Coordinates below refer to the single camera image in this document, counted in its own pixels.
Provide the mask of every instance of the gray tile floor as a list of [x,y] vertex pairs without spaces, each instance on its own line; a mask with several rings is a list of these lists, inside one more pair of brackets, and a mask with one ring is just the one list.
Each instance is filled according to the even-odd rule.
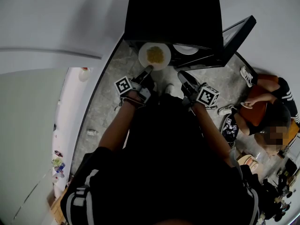
[[[200,83],[207,82],[208,85],[220,91],[221,94],[217,100],[218,107],[228,104],[238,105],[247,97],[249,92],[246,82],[240,76],[240,68],[243,65],[238,57],[233,56],[225,67],[194,70],[189,73],[195,76]],[[118,107],[120,99],[113,83],[126,75],[129,78],[137,76],[142,69],[143,67],[139,63],[137,55],[125,42],[122,42],[108,65],[89,107],[75,149],[71,168],[72,174],[77,171],[84,154],[93,152],[97,148],[101,136],[120,108]],[[153,71],[151,76],[157,82],[159,93],[163,91],[167,84],[173,83],[175,85],[174,96],[183,98],[180,89],[181,83],[173,67]],[[220,128],[224,117],[219,117],[217,110],[209,110],[208,112],[215,125]],[[98,134],[95,136],[88,135],[87,129],[96,130]],[[270,158],[255,142],[253,135],[245,136],[239,132],[236,146],[245,153],[254,156],[264,165],[260,179],[271,175],[280,166],[281,159],[278,156]]]

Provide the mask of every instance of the white wall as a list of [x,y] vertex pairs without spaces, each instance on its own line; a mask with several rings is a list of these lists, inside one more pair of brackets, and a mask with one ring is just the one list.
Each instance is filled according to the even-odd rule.
[[238,52],[254,68],[285,78],[300,104],[300,0],[220,0],[223,28],[253,15]]
[[21,206],[14,225],[39,225],[49,210],[53,125],[66,73],[57,68],[0,75],[0,219],[5,225]]
[[69,50],[106,60],[124,33],[128,1],[0,0],[0,74],[103,65],[96,59],[13,49]]

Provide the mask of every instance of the leg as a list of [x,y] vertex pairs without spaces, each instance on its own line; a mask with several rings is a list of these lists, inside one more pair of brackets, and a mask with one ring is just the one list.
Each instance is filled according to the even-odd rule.
[[271,80],[265,80],[265,79],[258,79],[257,85],[263,87],[269,92],[274,92],[280,88],[280,85],[278,83]]
[[243,134],[250,135],[250,129],[245,121],[245,119],[239,115],[238,113],[234,114],[234,119],[239,129],[243,132]]

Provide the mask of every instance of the white plate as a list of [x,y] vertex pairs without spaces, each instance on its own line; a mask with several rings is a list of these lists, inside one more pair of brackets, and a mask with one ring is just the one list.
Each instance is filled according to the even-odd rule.
[[173,45],[174,48],[184,54],[184,55],[193,55],[195,54],[196,52],[198,52],[198,48],[195,48],[195,47],[187,47],[187,46],[181,46],[181,45]]
[[[163,54],[164,54],[164,61],[162,63],[150,63],[147,60],[147,50],[151,47],[159,47],[161,50],[163,50]],[[154,68],[154,71],[158,71],[158,70],[162,70],[165,67],[167,67],[171,61],[171,51],[168,48],[168,46],[166,44],[163,43],[145,43],[140,51],[139,51],[139,61],[141,63],[141,65],[145,68],[148,65],[152,65]]]
[[248,109],[252,109],[253,108],[253,106],[248,106],[248,105],[246,105],[245,103],[240,103],[243,107],[245,107],[245,108],[248,108]]

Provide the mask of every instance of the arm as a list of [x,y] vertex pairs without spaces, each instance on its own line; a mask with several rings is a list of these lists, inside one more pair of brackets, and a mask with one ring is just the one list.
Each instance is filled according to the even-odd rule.
[[[136,100],[139,99],[135,91],[131,91],[128,96]],[[99,142],[99,147],[106,147],[111,151],[121,150],[123,148],[134,114],[135,106],[124,101],[118,114],[104,132]]]
[[203,136],[208,142],[209,147],[230,167],[233,167],[229,159],[231,148],[213,123],[205,106],[201,103],[195,103],[192,109],[199,121]]
[[255,103],[260,102],[260,101],[266,101],[266,102],[270,102],[273,104],[276,100],[277,100],[277,97],[275,97],[274,95],[272,95],[270,93],[264,93],[262,95],[254,97],[254,98],[248,98],[245,101],[245,104],[249,104],[250,106],[252,106]]

